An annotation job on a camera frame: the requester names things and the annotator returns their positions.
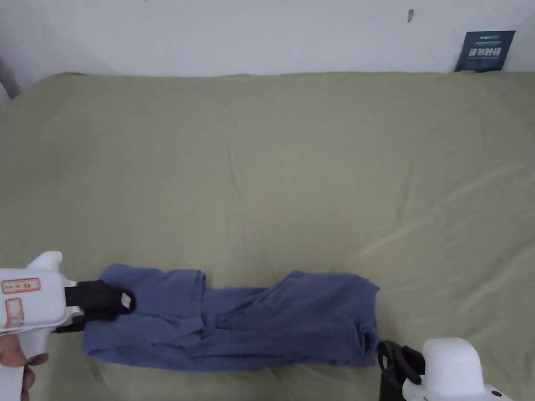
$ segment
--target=sage green sheet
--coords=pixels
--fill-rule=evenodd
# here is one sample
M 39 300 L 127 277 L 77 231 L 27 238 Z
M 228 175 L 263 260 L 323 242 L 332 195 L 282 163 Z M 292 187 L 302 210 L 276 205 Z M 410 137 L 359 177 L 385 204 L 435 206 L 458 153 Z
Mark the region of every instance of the sage green sheet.
M 458 336 L 535 395 L 535 74 L 60 75 L 0 110 L 2 267 L 294 269 L 381 287 L 384 338 Z M 378 368 L 177 373 L 55 335 L 32 401 L 378 399 Z

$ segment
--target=finger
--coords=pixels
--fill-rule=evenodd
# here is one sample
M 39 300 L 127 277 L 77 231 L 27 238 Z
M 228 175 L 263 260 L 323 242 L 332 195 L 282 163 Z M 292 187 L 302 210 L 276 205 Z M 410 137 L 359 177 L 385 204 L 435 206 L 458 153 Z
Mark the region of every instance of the finger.
M 35 383 L 35 373 L 30 369 L 29 366 L 24 367 L 24 379 L 22 380 L 22 390 L 28 391 L 31 386 Z
M 21 367 L 26 364 L 26 357 L 19 344 L 19 338 L 14 335 L 0 337 L 0 365 L 7 367 Z
M 38 366 L 44 364 L 48 360 L 48 354 L 42 353 L 41 355 L 37 355 L 36 357 L 32 358 L 28 364 L 30 366 Z

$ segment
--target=dark blue sign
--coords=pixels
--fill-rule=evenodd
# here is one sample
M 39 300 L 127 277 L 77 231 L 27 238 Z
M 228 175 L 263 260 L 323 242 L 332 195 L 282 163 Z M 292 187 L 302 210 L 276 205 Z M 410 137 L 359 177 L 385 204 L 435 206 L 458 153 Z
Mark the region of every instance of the dark blue sign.
M 467 32 L 455 72 L 500 71 L 515 36 L 514 30 Z

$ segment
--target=folded cloth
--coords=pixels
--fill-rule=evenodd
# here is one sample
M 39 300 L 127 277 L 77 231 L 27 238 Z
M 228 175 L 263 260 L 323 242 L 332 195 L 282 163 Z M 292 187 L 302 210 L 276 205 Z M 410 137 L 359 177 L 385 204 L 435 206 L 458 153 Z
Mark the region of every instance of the folded cloth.
M 176 371 L 375 363 L 379 288 L 357 275 L 294 271 L 271 288 L 207 289 L 200 271 L 112 265 L 101 279 L 137 301 L 132 314 L 87 324 L 82 350 L 106 362 Z

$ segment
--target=human hand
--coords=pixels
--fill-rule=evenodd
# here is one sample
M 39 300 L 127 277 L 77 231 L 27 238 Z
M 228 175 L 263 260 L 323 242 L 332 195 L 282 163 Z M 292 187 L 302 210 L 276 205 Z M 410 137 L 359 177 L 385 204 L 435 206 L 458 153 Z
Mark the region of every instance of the human hand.
M 29 365 L 41 365 L 47 360 L 47 354 L 38 355 L 30 361 L 26 360 L 22 348 L 20 347 L 19 337 L 13 334 L 0 336 L 0 365 L 7 367 L 24 366 L 22 394 L 20 395 L 22 401 L 29 401 L 30 397 L 28 390 L 35 382 L 35 374 L 32 372 Z

